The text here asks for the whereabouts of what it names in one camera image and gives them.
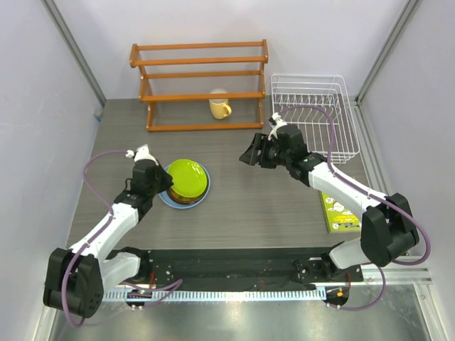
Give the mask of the blue plate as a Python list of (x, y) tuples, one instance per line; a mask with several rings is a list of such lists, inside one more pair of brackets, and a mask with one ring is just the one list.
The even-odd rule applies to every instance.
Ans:
[(187, 210), (187, 209), (190, 209), (190, 208), (193, 208), (193, 207), (199, 205), (206, 198), (208, 192), (210, 191), (210, 174), (209, 174), (209, 172), (207, 171), (207, 169), (204, 166), (202, 166), (202, 169), (205, 172), (205, 175), (206, 175), (208, 183), (207, 183), (207, 187), (205, 189), (205, 192), (195, 202), (192, 202), (192, 203), (179, 203), (179, 202), (176, 202), (176, 201), (171, 199), (171, 197), (168, 195), (167, 192), (159, 193), (159, 198), (161, 199), (161, 201), (164, 204), (168, 205), (169, 207), (172, 207), (172, 208), (177, 209), (177, 210)]

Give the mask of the brown yellow plate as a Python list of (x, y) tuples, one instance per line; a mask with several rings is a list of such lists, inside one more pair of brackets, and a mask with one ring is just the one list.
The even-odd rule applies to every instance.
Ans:
[(190, 205), (190, 204), (193, 204), (193, 203), (196, 203), (196, 202), (202, 200), (204, 195), (207, 193), (207, 191), (208, 191), (208, 187), (206, 187), (205, 190), (199, 196), (196, 196), (196, 197), (185, 197), (185, 196), (179, 195), (172, 188), (168, 189), (166, 192), (167, 192), (168, 196), (174, 202), (177, 202), (177, 203), (183, 204), (183, 205)]

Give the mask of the orange wooden shelf rack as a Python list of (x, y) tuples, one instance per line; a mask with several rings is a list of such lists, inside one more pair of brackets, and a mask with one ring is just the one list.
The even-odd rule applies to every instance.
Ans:
[[(164, 45), (134, 44), (129, 64), (140, 75), (139, 101), (147, 105), (146, 130), (210, 131), (261, 129), (264, 126), (263, 101), (266, 97), (264, 69), (269, 61), (265, 39), (228, 43), (183, 43)], [(256, 102), (256, 116), (245, 123), (229, 118), (237, 100)], [(216, 115), (198, 123), (186, 124), (159, 119), (160, 103), (201, 101), (204, 109), (212, 102), (221, 106)]]

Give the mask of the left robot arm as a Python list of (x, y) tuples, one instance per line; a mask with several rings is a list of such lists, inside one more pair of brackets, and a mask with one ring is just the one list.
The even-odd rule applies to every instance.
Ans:
[(123, 281), (146, 282), (151, 275), (147, 251), (113, 248), (151, 209), (154, 197), (168, 190), (172, 177), (154, 158), (135, 161), (132, 177), (110, 205), (104, 218), (68, 249), (49, 256), (44, 305), (81, 318), (92, 317), (105, 292)]

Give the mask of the green plate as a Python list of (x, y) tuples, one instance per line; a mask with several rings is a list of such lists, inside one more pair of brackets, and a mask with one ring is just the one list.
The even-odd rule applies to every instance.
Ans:
[(171, 163), (168, 174), (173, 178), (172, 191), (182, 197), (198, 197), (208, 186), (204, 168), (190, 159), (178, 159)]

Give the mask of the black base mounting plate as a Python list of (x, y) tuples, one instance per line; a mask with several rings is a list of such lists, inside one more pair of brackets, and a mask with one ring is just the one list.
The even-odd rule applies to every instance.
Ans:
[(265, 249), (155, 249), (141, 251), (134, 284), (159, 288), (182, 280), (182, 291), (311, 290), (317, 283), (363, 281), (359, 265), (337, 270), (327, 247)]

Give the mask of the green booklet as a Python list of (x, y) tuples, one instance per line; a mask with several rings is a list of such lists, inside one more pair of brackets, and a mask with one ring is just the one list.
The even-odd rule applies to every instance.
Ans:
[(324, 192), (320, 192), (320, 197), (329, 234), (361, 231), (360, 220), (344, 205)]

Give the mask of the yellow ceramic mug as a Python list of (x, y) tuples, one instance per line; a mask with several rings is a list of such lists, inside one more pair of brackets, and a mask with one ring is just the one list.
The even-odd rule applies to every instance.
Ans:
[(210, 110), (214, 118), (225, 119), (232, 114), (228, 99), (210, 99)]

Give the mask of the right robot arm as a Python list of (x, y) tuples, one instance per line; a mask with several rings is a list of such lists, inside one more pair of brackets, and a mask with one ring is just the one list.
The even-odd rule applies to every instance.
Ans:
[(322, 256), (321, 272), (328, 280), (338, 280), (347, 268), (364, 263), (387, 266), (419, 243), (403, 195), (387, 196), (349, 178), (326, 157), (310, 152), (294, 125), (274, 128), (269, 135), (256, 133), (239, 160), (269, 169), (284, 166), (293, 179), (329, 195), (360, 220), (359, 238), (337, 244)]

